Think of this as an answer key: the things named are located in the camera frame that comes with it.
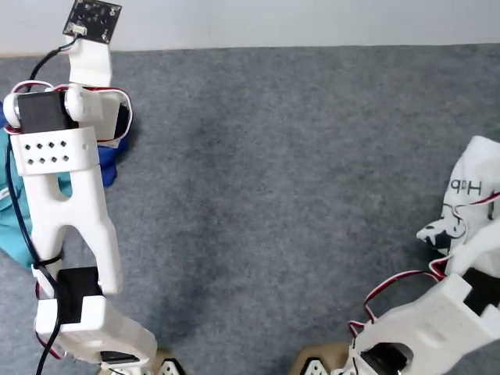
wire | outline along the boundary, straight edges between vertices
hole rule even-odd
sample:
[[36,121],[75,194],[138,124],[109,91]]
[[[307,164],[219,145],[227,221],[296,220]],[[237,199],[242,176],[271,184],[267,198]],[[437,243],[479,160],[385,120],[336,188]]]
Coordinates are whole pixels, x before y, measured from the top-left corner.
[[[40,301],[40,299],[41,299],[41,286],[40,286],[40,283],[38,283],[38,281],[37,281],[37,283],[34,286],[34,295],[37,298],[37,300]],[[40,335],[38,334],[38,332],[36,330],[36,324],[37,324],[37,318],[35,318],[34,321],[33,321],[33,332],[34,332],[34,335],[37,338],[38,342],[40,343],[40,345],[45,348],[47,346],[47,343],[45,341],[43,341],[41,339]],[[55,359],[61,360],[62,358],[65,358],[68,353],[65,350],[63,354],[59,354],[55,349],[51,348],[50,349],[50,354]]]
[[116,370],[113,370],[113,369],[109,369],[109,371],[111,371],[112,373],[115,373],[117,375],[125,375],[124,373],[121,373],[120,371],[116,371]]
[[[62,45],[52,51],[50,51],[47,55],[45,55],[45,57],[40,60],[38,62],[38,64],[33,68],[33,70],[31,71],[31,75],[30,75],[30,80],[35,80],[35,78],[37,77],[38,75],[38,72],[40,71],[40,69],[43,67],[43,65],[45,65],[47,63],[48,60],[52,59],[53,57],[56,57],[59,53],[61,52],[65,52],[65,51],[68,51],[69,49],[71,49],[71,47],[73,47],[73,45],[77,42],[78,39],[82,38],[82,36],[80,34],[78,34],[70,43],[68,43],[67,45]],[[27,88],[27,92],[30,92],[31,91],[31,88],[28,87]]]
[[30,238],[30,235],[28,233],[28,230],[26,228],[26,223],[24,223],[24,218],[23,214],[21,213],[21,208],[19,206],[19,202],[17,201],[17,195],[16,195],[16,190],[14,188],[14,183],[13,183],[13,175],[12,171],[10,168],[10,163],[11,163],[11,153],[12,153],[12,142],[10,139],[10,136],[8,137],[7,141],[7,155],[5,156],[5,178],[7,180],[7,187],[9,189],[9,194],[12,200],[12,207],[14,208],[14,213],[16,214],[17,222],[20,226],[21,234],[23,235],[23,239],[26,242],[26,245],[28,247],[28,251],[31,254],[31,257],[34,260],[34,268],[36,270],[39,270],[47,279],[47,281],[50,283],[52,286],[52,289],[54,290],[54,298],[57,302],[57,315],[55,318],[55,324],[54,324],[54,330],[52,331],[52,334],[50,338],[47,341],[47,344],[44,347],[43,352],[41,353],[40,356],[40,361],[38,362],[37,366],[37,372],[36,375],[41,375],[44,369],[45,361],[47,360],[48,354],[50,353],[52,346],[55,343],[55,340],[61,331],[61,311],[62,311],[62,302],[61,302],[61,295],[59,293],[59,287],[52,275],[47,271],[47,269],[44,266],[41,266],[42,261],[40,259],[40,256],[37,254],[37,251],[33,245],[33,242]]
[[54,88],[49,82],[44,80],[24,80],[19,82],[16,86],[12,88],[10,91],[11,94],[18,92],[22,88],[32,87],[32,86],[46,86],[47,88]]
[[128,115],[128,122],[127,122],[127,127],[125,128],[125,131],[123,134],[121,134],[119,137],[113,138],[113,139],[105,139],[105,140],[98,140],[98,144],[100,146],[106,146],[106,145],[111,145],[115,142],[121,141],[124,139],[127,134],[130,131],[130,126],[132,125],[132,122],[134,121],[134,108],[132,107],[132,100],[130,99],[130,96],[128,93],[121,88],[116,88],[116,87],[86,87],[87,90],[90,91],[99,91],[102,93],[106,92],[116,92],[117,94],[122,95],[125,98],[125,101],[127,102],[127,107],[129,111]]
[[356,370],[356,375],[359,375],[358,365],[356,365],[356,358],[352,359],[352,364],[354,365],[354,368]]
[[[476,205],[487,205],[487,204],[490,204],[490,203],[496,201],[499,198],[500,198],[500,192],[492,194],[491,196],[484,198],[484,199],[481,199],[477,202],[469,203],[466,205],[457,205],[455,207],[452,207],[452,215],[454,217],[456,217],[457,219],[462,220],[466,225],[465,240],[467,238],[466,235],[468,233],[469,228],[467,226],[466,220],[464,220],[463,217],[460,216],[458,210],[463,208],[463,207],[471,207],[471,206],[476,206]],[[430,276],[436,282],[440,282],[446,278],[446,274],[443,273],[438,267],[443,265],[443,264],[446,264],[446,262],[448,260],[450,260],[451,257],[453,257],[453,254],[449,254],[449,255],[445,256],[444,258],[435,259],[432,262],[430,262],[429,263],[430,272],[422,271],[422,270],[411,270],[411,271],[397,273],[394,276],[386,279],[386,281],[383,281],[382,283],[380,283],[378,286],[376,286],[366,296],[365,302],[363,303],[363,309],[365,310],[366,314],[370,318],[370,322],[375,323],[375,320],[377,320],[377,317],[373,313],[372,309],[368,306],[368,302],[371,301],[372,299],[374,299],[377,295],[379,295],[385,288],[392,285],[393,283],[395,283],[398,280],[401,280],[401,279],[404,279],[404,278],[407,278],[410,276],[414,276],[414,275],[419,275],[419,274],[424,274],[424,275]],[[365,327],[364,323],[356,322],[354,320],[351,320],[348,323],[348,329],[351,331],[351,334],[354,338],[356,338],[359,334],[358,331],[356,330],[356,328],[364,328],[364,327]]]
[[11,127],[10,125],[6,124],[3,127],[3,130],[8,134],[8,135],[17,135],[21,134],[21,129],[16,129],[15,127]]

red and white wire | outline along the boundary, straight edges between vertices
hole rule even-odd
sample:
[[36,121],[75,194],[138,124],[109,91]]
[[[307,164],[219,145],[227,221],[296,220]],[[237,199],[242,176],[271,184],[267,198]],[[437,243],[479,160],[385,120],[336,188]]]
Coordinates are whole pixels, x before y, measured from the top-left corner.
[[[467,235],[467,232],[468,232],[467,222],[460,216],[460,214],[458,212],[458,209],[461,209],[462,207],[470,207],[470,206],[475,206],[475,205],[487,205],[487,204],[490,204],[490,203],[496,201],[499,198],[500,198],[500,192],[495,193],[495,194],[493,194],[493,195],[491,195],[491,196],[489,196],[487,198],[481,199],[480,201],[477,201],[477,202],[469,203],[469,204],[466,204],[466,205],[457,205],[456,207],[453,208],[452,214],[457,219],[463,220],[463,222],[466,225],[466,235]],[[436,260],[433,260],[432,262],[430,262],[429,263],[429,270],[430,270],[430,272],[428,272],[428,271],[421,271],[421,270],[410,270],[410,271],[405,271],[405,272],[397,273],[394,276],[389,277],[388,279],[386,279],[386,281],[383,281],[382,283],[380,283],[378,286],[376,286],[366,296],[365,302],[363,303],[363,308],[364,308],[366,314],[368,315],[368,317],[370,318],[370,322],[371,323],[375,323],[375,321],[377,320],[377,317],[373,313],[372,309],[368,306],[368,302],[371,301],[372,299],[374,299],[385,288],[387,288],[389,285],[393,284],[394,282],[396,282],[398,280],[404,279],[406,277],[418,275],[418,274],[424,274],[424,275],[430,276],[436,282],[440,282],[440,281],[442,281],[442,280],[444,280],[446,278],[446,274],[443,273],[438,267],[441,266],[441,265],[443,265],[443,264],[445,264],[448,260],[450,260],[451,257],[453,257],[453,254],[447,255],[444,258],[436,259]],[[365,327],[365,324],[360,323],[360,322],[356,322],[354,320],[351,320],[348,323],[348,328],[349,328],[349,330],[351,331],[351,333],[352,333],[352,335],[354,337],[358,336],[358,331],[356,330],[356,328],[364,328],[364,327]]]
[[16,92],[19,92],[19,90],[23,88],[28,88],[32,86],[45,86],[46,88],[52,88],[52,89],[54,88],[52,84],[44,80],[23,80],[22,82],[19,82],[16,86],[14,86],[10,91],[10,93],[14,94]]
[[[58,86],[55,86],[54,90],[56,90],[56,91],[64,91],[64,90],[67,90],[68,88],[70,88],[69,85],[67,85],[67,84],[60,84]],[[117,87],[85,87],[85,90],[99,91],[99,92],[102,92],[102,93],[115,92],[117,94],[122,95],[125,98],[125,101],[127,102],[127,107],[128,107],[128,110],[129,110],[129,117],[128,117],[127,128],[125,129],[125,131],[123,132],[123,134],[121,134],[119,137],[113,138],[113,139],[99,139],[98,140],[98,144],[100,146],[109,146],[109,145],[112,145],[112,144],[114,144],[114,143],[116,143],[118,141],[121,141],[123,138],[125,138],[127,136],[127,134],[129,133],[130,126],[132,124],[132,121],[134,120],[134,108],[132,106],[132,100],[130,99],[130,96],[128,95],[128,93],[126,91],[122,90],[121,88],[117,88]]]
[[[36,325],[37,325],[37,320],[35,319],[34,322],[33,322],[33,332],[34,332],[34,336],[37,338],[38,342],[40,343],[41,346],[43,346],[44,348],[47,346],[47,343],[45,341],[43,341],[40,337],[40,335],[38,334],[37,332],[37,329],[36,329]],[[51,354],[52,357],[54,357],[55,359],[57,360],[61,360],[63,359],[64,357],[67,356],[67,353],[64,352],[63,354],[60,354],[59,352],[57,352],[54,348],[51,348],[49,353]]]
[[20,129],[16,129],[15,127],[11,127],[8,123],[3,127],[3,130],[8,134],[8,135],[17,135],[21,134]]

